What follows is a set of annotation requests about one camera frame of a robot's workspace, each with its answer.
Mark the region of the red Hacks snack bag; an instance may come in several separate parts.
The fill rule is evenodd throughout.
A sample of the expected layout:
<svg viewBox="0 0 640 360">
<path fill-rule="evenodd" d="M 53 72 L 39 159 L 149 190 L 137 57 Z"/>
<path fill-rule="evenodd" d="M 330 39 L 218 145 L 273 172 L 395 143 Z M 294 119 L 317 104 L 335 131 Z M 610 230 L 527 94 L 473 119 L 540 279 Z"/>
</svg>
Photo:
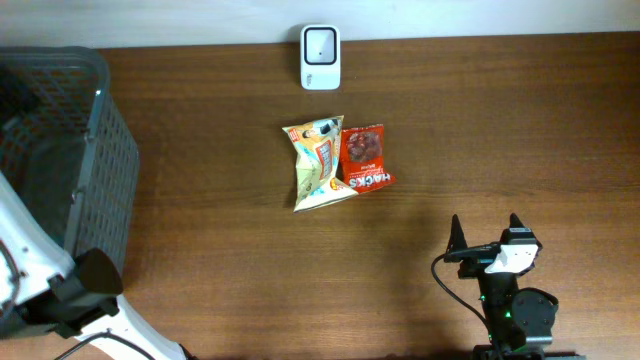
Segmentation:
<svg viewBox="0 0 640 360">
<path fill-rule="evenodd" d="M 395 176 L 385 170 L 383 148 L 382 124 L 344 129 L 340 150 L 343 182 L 359 194 L 395 183 Z"/>
</svg>

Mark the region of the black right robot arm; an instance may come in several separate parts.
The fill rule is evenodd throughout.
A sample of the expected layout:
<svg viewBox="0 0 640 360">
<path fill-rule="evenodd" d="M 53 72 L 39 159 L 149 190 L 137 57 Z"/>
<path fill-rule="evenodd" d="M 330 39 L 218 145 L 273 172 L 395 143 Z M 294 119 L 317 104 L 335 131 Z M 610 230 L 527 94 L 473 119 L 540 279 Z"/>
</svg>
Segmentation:
<svg viewBox="0 0 640 360">
<path fill-rule="evenodd" d="M 552 328 L 559 309 L 558 299 L 537 288 L 521 288 L 518 279 L 531 271 L 543 249 L 534 232 L 516 214 L 497 242 L 470 246 L 459 217 L 454 215 L 444 254 L 436 257 L 431 273 L 438 280 L 436 264 L 457 263 L 460 279 L 478 281 L 482 309 L 476 310 L 444 283 L 439 286 L 454 300 L 474 313 L 486 328 L 487 345 L 477 345 L 473 360 L 563 360 L 579 359 L 575 352 L 549 353 Z"/>
</svg>

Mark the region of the beige chips bag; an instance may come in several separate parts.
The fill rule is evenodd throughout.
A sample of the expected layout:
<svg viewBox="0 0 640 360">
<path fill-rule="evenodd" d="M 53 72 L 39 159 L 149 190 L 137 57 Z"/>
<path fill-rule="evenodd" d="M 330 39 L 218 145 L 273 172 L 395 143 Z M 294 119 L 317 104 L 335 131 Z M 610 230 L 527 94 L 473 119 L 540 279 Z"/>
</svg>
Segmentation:
<svg viewBox="0 0 640 360">
<path fill-rule="evenodd" d="M 358 195 L 337 178 L 343 119 L 340 115 L 282 128 L 297 153 L 295 213 Z"/>
</svg>

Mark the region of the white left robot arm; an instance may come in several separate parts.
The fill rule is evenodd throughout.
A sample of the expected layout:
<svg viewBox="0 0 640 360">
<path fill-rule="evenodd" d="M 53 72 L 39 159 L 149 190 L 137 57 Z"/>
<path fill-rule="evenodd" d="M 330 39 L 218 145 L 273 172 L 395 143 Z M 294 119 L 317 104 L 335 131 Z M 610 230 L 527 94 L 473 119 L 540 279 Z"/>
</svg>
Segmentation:
<svg viewBox="0 0 640 360">
<path fill-rule="evenodd" d="M 156 331 L 123 294 L 111 259 L 94 248 L 72 258 L 38 225 L 1 179 L 1 338 L 55 333 L 92 345 L 112 359 L 191 359 Z"/>
</svg>

